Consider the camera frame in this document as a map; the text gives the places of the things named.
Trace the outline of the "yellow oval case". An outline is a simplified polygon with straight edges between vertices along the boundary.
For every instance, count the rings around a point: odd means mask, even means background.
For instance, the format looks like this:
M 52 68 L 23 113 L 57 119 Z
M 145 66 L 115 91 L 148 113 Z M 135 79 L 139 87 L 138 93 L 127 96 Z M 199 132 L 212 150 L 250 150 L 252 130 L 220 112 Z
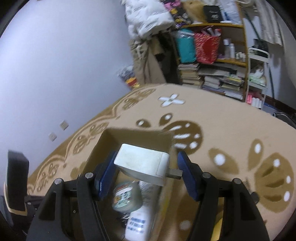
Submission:
M 211 241 L 218 241 L 220 238 L 220 233 L 221 233 L 221 229 L 222 229 L 222 221 L 223 218 L 219 217 L 216 220 L 213 232 L 212 232 L 212 237 L 211 237 Z

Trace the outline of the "wall socket plate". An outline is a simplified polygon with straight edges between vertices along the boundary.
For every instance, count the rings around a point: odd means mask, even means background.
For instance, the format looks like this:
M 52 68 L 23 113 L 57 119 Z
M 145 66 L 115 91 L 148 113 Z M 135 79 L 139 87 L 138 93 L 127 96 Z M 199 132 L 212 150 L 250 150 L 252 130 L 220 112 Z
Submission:
M 56 138 L 57 138 L 57 135 L 56 135 L 55 133 L 50 133 L 50 134 L 49 134 L 49 140 L 50 140 L 50 141 L 53 142 L 53 141 L 55 141 Z
M 63 120 L 61 123 L 60 123 L 60 128 L 62 128 L 62 130 L 66 130 L 67 127 L 69 127 L 69 124 L 67 123 L 67 121 Z

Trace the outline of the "beige trench coat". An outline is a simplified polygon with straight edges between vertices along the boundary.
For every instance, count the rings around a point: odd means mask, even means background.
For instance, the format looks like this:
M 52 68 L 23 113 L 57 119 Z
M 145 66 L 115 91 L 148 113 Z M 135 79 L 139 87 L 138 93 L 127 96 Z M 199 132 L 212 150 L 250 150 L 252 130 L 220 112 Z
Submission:
M 138 42 L 129 41 L 130 52 L 133 57 L 133 71 L 140 85 L 145 84 L 165 84 L 161 66 L 157 60 L 157 55 L 164 57 L 164 50 L 157 37 L 150 40 Z

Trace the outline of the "phone mounted on gripper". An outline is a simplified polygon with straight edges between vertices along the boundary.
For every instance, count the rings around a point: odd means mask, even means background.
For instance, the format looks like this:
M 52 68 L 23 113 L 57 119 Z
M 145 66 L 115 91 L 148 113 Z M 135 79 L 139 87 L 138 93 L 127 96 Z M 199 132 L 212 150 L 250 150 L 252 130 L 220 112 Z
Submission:
M 4 198 L 8 211 L 19 216 L 27 216 L 25 204 L 29 160 L 21 152 L 8 150 L 6 181 L 4 182 Z

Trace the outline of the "white rolling cart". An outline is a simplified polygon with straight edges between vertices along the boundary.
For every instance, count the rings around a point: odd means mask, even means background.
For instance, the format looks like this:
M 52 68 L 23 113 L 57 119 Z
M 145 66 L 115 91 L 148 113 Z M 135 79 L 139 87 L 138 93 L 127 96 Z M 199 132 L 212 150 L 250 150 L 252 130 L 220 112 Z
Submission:
M 247 53 L 247 81 L 245 103 L 262 109 L 268 90 L 267 75 L 270 70 L 270 55 L 267 51 L 250 47 Z

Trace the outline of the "white tube with blue text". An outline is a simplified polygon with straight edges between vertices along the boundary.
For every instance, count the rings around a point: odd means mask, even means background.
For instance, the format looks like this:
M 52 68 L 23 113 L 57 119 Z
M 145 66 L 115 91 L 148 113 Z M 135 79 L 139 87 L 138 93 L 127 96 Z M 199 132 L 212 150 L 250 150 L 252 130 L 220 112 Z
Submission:
M 125 239 L 144 241 L 149 240 L 158 208 L 161 187 L 139 181 L 142 194 L 142 206 L 129 215 L 125 228 Z

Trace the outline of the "floral curtain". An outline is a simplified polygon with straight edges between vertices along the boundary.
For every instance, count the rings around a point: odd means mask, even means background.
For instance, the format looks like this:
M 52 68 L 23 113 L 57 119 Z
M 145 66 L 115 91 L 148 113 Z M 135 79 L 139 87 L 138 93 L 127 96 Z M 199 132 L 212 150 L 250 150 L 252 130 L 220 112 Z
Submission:
M 281 29 L 274 8 L 264 0 L 255 1 L 261 21 L 261 37 L 270 44 L 283 47 Z

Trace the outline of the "green cartoon earbud case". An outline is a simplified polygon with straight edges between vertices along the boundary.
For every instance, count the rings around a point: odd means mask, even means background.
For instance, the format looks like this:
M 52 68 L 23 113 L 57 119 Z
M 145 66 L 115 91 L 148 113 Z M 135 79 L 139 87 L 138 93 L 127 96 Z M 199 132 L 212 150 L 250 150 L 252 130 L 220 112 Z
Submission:
M 121 213 L 131 213 L 142 206 L 142 193 L 138 182 L 122 182 L 113 190 L 112 208 Z

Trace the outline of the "white puffer jacket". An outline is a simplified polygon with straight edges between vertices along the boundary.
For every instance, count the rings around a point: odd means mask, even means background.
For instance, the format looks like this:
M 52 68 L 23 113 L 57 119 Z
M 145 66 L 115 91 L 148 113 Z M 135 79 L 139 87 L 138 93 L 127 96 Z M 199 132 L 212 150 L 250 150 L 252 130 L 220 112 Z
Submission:
M 173 17 L 161 1 L 126 0 L 125 19 L 131 39 L 136 41 L 149 39 L 174 25 Z

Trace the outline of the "brown cardboard box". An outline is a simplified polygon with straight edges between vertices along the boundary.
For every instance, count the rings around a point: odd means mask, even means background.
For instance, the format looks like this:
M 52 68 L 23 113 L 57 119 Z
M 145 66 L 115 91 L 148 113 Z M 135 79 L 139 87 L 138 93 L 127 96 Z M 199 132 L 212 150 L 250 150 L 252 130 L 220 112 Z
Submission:
M 107 128 L 92 150 L 83 173 L 93 171 L 112 151 L 117 152 L 112 185 L 135 180 L 141 188 L 150 188 L 144 194 L 152 207 L 144 204 L 130 218 L 135 224 L 146 223 L 140 228 L 126 228 L 126 239 L 160 240 L 174 185 L 166 174 L 177 167 L 173 132 Z

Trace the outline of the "red gift bag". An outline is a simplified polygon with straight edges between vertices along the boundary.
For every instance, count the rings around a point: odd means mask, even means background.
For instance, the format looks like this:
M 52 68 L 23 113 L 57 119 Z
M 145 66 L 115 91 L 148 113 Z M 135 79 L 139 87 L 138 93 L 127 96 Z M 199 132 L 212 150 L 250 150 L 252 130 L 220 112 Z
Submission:
M 204 33 L 194 34 L 196 60 L 201 64 L 213 64 L 218 58 L 220 36 Z

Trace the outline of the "wooden bookshelf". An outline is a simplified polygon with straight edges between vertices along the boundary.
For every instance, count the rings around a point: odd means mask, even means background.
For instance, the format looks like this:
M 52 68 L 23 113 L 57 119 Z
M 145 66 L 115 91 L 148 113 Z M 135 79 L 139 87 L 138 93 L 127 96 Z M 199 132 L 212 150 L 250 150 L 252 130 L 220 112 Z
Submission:
M 203 6 L 218 6 L 223 21 L 208 23 Z M 181 85 L 200 88 L 238 101 L 245 100 L 247 81 L 247 45 L 246 30 L 242 13 L 236 1 L 172 1 L 167 4 L 176 25 L 170 31 L 173 50 L 177 63 L 177 75 Z M 199 76 L 204 82 L 201 86 L 182 84 L 178 65 L 181 63 L 174 38 L 174 32 L 182 29 L 194 33 L 220 36 L 218 58 L 213 64 L 201 64 Z

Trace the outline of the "stack of books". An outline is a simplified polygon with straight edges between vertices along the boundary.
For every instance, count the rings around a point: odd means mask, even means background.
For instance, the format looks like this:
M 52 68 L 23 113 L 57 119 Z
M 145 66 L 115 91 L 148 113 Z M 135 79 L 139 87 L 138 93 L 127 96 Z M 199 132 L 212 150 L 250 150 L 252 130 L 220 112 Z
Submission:
M 201 86 L 204 80 L 199 76 L 199 67 L 199 63 L 179 64 L 178 72 L 181 83 L 185 85 Z

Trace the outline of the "white charger plug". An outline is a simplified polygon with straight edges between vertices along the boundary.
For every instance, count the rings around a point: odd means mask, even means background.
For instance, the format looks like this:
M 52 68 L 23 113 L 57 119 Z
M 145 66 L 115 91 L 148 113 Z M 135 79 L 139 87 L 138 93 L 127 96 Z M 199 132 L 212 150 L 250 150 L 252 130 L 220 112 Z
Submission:
M 164 186 L 166 178 L 180 179 L 183 172 L 170 168 L 170 155 L 152 149 L 122 144 L 114 164 L 126 176 L 157 186 Z

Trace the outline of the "plastic bag of toys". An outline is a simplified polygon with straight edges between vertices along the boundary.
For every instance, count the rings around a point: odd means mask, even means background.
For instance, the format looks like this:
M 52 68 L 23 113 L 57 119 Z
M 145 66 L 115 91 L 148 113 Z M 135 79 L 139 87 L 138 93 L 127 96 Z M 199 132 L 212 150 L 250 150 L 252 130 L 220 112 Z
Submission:
M 135 73 L 133 71 L 132 65 L 121 68 L 117 75 L 130 89 L 140 87 L 140 84 L 138 83 Z

